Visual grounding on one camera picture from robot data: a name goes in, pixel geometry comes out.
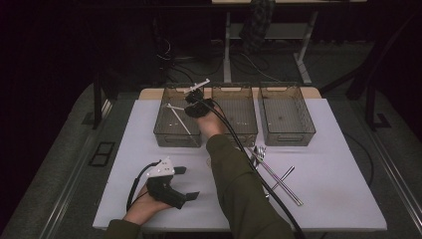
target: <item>gray carpet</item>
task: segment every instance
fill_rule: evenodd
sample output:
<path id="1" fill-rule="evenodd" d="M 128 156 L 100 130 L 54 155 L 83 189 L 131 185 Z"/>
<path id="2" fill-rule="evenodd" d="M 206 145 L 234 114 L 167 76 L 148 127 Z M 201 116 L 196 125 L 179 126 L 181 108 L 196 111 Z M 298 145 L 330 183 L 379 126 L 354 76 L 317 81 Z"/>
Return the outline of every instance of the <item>gray carpet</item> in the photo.
<path id="1" fill-rule="evenodd" d="M 262 54 L 250 57 L 250 60 L 266 75 L 280 81 L 300 81 L 300 75 L 293 61 L 293 52 L 299 46 L 291 42 L 277 42 L 266 46 Z M 371 44 L 350 43 L 343 45 L 310 45 L 305 56 L 305 63 L 313 81 L 313 86 L 320 88 L 348 73 L 366 57 Z M 231 56 L 232 81 L 251 82 L 271 79 L 258 73 L 249 60 L 236 54 L 233 47 Z M 206 62 L 180 60 L 175 68 L 185 72 L 195 82 L 209 78 L 211 81 L 223 81 L 221 55 Z M 170 78 L 177 82 L 189 82 L 186 74 L 170 71 Z M 397 193 L 394 183 L 386 173 L 382 156 L 374 144 L 367 126 L 362 123 L 364 98 L 357 102 L 348 101 L 343 95 L 348 87 L 344 84 L 324 95 L 334 115 L 346 133 L 346 140 L 356 162 L 369 180 L 370 160 L 374 164 L 371 191 L 387 220 L 388 230 L 381 232 L 329 232 L 307 233 L 308 238 L 422 238 L 412 221 L 409 212 Z M 42 167 L 28 189 L 1 238 L 102 238 L 104 232 L 92 227 L 111 170 L 113 158 L 124 132 L 125 123 L 136 93 L 121 94 L 112 103 L 112 108 L 102 125 L 92 130 L 89 124 L 83 124 L 93 111 L 93 90 L 86 89 L 76 102 L 69 119 L 56 139 Z M 380 128 L 375 133 L 387 148 L 398 170 L 402 173 L 417 201 L 421 202 L 422 192 L 422 144 L 413 135 L 400 115 L 391 107 L 388 100 L 378 94 L 376 112 L 386 116 L 390 128 Z M 94 151 L 101 141 L 115 142 L 111 159 L 106 167 L 88 166 Z M 64 211 L 56 224 L 49 223 L 49 216 L 55 211 L 55 203 Z M 49 225 L 42 234 L 45 225 Z M 222 238 L 222 234 L 171 234 L 165 238 Z"/>

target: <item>human hand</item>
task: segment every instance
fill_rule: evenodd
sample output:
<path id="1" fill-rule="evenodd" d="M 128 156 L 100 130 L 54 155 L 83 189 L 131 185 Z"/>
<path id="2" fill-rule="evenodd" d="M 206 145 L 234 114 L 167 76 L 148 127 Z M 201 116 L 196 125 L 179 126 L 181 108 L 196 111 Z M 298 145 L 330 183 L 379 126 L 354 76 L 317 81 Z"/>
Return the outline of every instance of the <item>human hand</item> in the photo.
<path id="1" fill-rule="evenodd" d="M 151 197 L 143 185 L 137 194 L 137 199 L 132 203 L 123 220 L 142 225 L 147 222 L 153 215 L 164 209 L 171 208 L 170 205 L 155 200 Z"/>
<path id="2" fill-rule="evenodd" d="M 220 115 L 223 115 L 222 111 L 218 107 L 214 107 Z M 215 134 L 223 134 L 226 126 L 224 123 L 213 113 L 209 112 L 205 117 L 196 119 L 199 129 L 207 137 L 210 138 Z"/>

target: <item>person's right hand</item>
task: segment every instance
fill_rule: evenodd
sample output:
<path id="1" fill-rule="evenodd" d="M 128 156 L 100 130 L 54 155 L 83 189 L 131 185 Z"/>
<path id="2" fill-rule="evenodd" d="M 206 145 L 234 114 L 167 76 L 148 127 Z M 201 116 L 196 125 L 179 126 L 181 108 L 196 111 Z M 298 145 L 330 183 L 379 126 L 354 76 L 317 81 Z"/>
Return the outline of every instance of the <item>person's right hand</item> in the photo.
<path id="1" fill-rule="evenodd" d="M 223 115 L 218 107 L 214 107 L 214 110 L 220 113 L 220 115 Z M 223 134 L 226 129 L 224 123 L 213 112 L 209 112 L 205 117 L 196 119 L 196 122 L 201 132 L 207 138 L 215 134 Z"/>

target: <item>dark background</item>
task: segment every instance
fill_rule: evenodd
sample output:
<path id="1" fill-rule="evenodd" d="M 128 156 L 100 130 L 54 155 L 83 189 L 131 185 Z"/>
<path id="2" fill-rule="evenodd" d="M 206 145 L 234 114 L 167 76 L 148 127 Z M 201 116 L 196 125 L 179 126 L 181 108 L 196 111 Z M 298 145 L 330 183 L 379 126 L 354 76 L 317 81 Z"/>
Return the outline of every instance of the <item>dark background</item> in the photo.
<path id="1" fill-rule="evenodd" d="M 101 0 L 91 2 L 106 4 Z M 101 73 L 103 88 L 110 98 L 121 91 L 160 86 L 163 80 L 155 57 L 157 39 L 150 24 L 155 13 L 87 14 L 72 1 L 63 0 L 2 0 L 0 4 L 2 231 L 74 102 L 97 72 Z M 368 1 L 364 7 L 344 4 L 340 10 L 324 9 L 316 22 L 314 42 L 376 44 L 391 36 L 394 29 L 390 27 L 400 25 L 403 16 L 411 15 L 415 8 L 406 6 L 405 1 L 379 0 Z M 198 15 L 196 25 L 187 25 L 195 22 L 189 18 Z M 179 22 L 173 21 L 178 19 L 175 15 L 166 16 L 171 19 L 167 24 L 173 24 L 170 26 L 173 35 L 171 31 L 164 32 L 180 45 L 193 41 L 207 46 L 209 39 L 224 39 L 224 29 L 215 27 L 224 26 L 219 24 L 224 22 L 224 12 L 194 12 Z M 422 74 L 418 70 L 422 63 L 422 39 L 417 32 L 421 26 L 419 12 L 389 48 L 375 77 L 377 87 L 419 138 L 422 138 Z M 183 28 L 191 34 L 176 39 L 174 32 Z M 373 59 L 378 54 L 379 51 L 373 52 Z M 361 78 L 365 85 L 365 74 Z"/>

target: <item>transparent storage tray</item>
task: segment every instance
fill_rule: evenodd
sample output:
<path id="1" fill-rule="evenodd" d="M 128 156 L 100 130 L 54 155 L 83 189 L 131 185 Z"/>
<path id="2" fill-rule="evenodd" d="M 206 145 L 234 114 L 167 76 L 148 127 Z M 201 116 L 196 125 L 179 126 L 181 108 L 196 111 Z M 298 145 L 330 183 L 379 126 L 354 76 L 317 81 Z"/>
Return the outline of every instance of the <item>transparent storage tray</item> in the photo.
<path id="1" fill-rule="evenodd" d="M 181 121 L 185 124 L 190 134 L 183 124 L 177 119 L 174 112 L 166 108 L 171 104 L 173 107 L 186 108 L 188 104 L 184 100 L 187 95 L 184 90 L 191 87 L 191 84 L 168 84 L 164 89 L 161 99 L 160 109 L 154 127 L 154 134 L 159 146 L 162 147 L 200 147 L 201 134 L 198 124 L 184 111 L 175 110 Z"/>
<path id="2" fill-rule="evenodd" d="M 265 145 L 307 146 L 316 129 L 297 83 L 260 83 Z"/>
<path id="3" fill-rule="evenodd" d="M 218 103 L 226 119 L 243 146 L 254 146 L 258 128 L 252 87 L 248 83 L 221 83 L 212 85 L 212 99 Z M 230 131 L 226 134 L 238 146 Z"/>

